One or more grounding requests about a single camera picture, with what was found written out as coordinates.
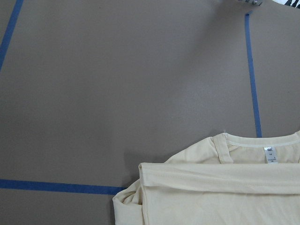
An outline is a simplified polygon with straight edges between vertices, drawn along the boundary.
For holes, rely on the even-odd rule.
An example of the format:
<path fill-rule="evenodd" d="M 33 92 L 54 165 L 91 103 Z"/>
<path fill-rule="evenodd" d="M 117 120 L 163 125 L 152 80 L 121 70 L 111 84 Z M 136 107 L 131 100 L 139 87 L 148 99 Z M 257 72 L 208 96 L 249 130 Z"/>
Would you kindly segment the beige long-sleeve printed shirt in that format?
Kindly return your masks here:
<path fill-rule="evenodd" d="M 164 163 L 139 164 L 139 179 L 113 198 L 118 225 L 297 225 L 300 134 L 221 133 Z"/>

